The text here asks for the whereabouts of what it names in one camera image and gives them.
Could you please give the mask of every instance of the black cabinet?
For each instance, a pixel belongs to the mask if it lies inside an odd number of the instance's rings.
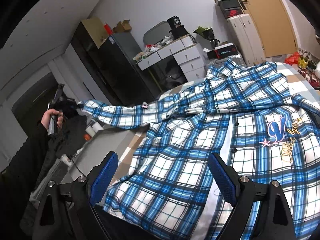
[[[149,71],[141,71],[132,59],[141,49],[130,33],[115,33],[98,48],[81,22],[71,45],[111,104],[139,105],[161,93]]]

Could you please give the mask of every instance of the black sleeve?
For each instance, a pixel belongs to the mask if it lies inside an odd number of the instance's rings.
[[[0,209],[4,217],[18,224],[23,216],[31,191],[48,150],[48,132],[40,123],[35,134],[28,138],[12,158],[4,174],[0,175],[0,192],[3,194]]]

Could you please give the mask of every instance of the blue gripper pad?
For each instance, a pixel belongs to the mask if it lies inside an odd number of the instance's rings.
[[[97,178],[91,186],[91,195],[89,202],[92,206],[102,200],[110,184],[110,181],[118,168],[118,155],[114,152],[111,152],[109,154],[111,154],[111,157],[108,159],[107,163],[104,165],[101,172],[98,174]]]
[[[230,203],[231,206],[234,207],[237,203],[236,186],[233,184],[230,177],[226,173],[225,169],[219,163],[219,161],[217,160],[217,157],[214,154],[209,155],[208,165],[209,165],[209,170],[211,171],[212,176],[215,179],[218,185],[218,188],[221,194],[223,195],[224,200]]]

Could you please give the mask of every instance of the person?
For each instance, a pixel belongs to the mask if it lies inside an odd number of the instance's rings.
[[[63,113],[55,109],[46,111],[35,133],[27,138],[12,158],[9,166],[0,173],[0,214],[2,239],[29,239],[19,224],[34,189],[48,150],[48,129],[52,115],[58,116],[62,127]]]

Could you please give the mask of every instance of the white desk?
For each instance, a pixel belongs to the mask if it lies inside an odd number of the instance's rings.
[[[193,42],[191,34],[176,39],[158,51],[148,55],[145,59],[138,62],[138,66],[141,70],[145,70],[171,55],[173,55],[180,65],[188,82],[205,78],[205,55],[201,45]]]

